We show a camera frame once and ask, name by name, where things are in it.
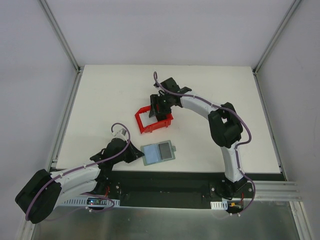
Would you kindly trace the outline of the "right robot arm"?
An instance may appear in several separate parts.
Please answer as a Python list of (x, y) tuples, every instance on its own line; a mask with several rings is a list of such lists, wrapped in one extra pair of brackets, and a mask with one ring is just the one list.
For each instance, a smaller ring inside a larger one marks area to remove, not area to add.
[(172, 112), (173, 106), (189, 109), (208, 120), (212, 140), (221, 147), (224, 161), (225, 192), (237, 197), (247, 182), (240, 172), (241, 164), (237, 159), (236, 145), (241, 140), (243, 126), (235, 116), (234, 106), (227, 102), (220, 106), (193, 94), (188, 87), (180, 88), (170, 77), (161, 83), (155, 83), (157, 94), (150, 95), (149, 117), (162, 121)]

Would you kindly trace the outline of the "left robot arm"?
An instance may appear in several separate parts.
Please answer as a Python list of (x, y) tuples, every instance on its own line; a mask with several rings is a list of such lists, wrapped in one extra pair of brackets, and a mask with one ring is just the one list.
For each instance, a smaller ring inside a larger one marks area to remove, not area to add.
[(131, 142), (115, 137), (82, 166), (55, 172), (38, 170), (14, 201), (28, 221), (38, 224), (69, 199), (84, 193), (102, 194), (115, 164), (129, 164), (143, 156), (144, 153)]

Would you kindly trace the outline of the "black card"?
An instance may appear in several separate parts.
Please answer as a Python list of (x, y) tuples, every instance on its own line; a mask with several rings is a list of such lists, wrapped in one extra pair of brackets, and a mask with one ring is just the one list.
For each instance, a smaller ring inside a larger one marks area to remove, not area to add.
[(173, 158), (171, 144), (163, 142), (158, 145), (161, 160), (169, 160)]

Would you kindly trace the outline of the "green leather card holder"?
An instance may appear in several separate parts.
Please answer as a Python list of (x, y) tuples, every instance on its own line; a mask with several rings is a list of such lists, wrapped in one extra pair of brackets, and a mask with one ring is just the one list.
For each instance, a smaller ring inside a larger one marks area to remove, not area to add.
[[(165, 143), (165, 142), (170, 143), (173, 157), (172, 159), (161, 160), (159, 144)], [(144, 153), (144, 156), (142, 157), (144, 166), (159, 164), (166, 161), (174, 160), (176, 158), (175, 156), (176, 147), (172, 145), (172, 142), (170, 140), (166, 140), (166, 141), (162, 141), (154, 144), (143, 145), (140, 147), (140, 150), (141, 152)]]

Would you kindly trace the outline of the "red plastic card bin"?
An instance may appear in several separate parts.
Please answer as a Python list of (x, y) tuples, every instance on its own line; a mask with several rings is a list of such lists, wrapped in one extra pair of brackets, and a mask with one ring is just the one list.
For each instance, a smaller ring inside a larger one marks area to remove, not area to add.
[(152, 133), (161, 128), (168, 128), (174, 119), (172, 114), (169, 113), (165, 116), (164, 120), (157, 120), (155, 116), (149, 118), (151, 106), (144, 106), (140, 108), (134, 115), (139, 131), (143, 133)]

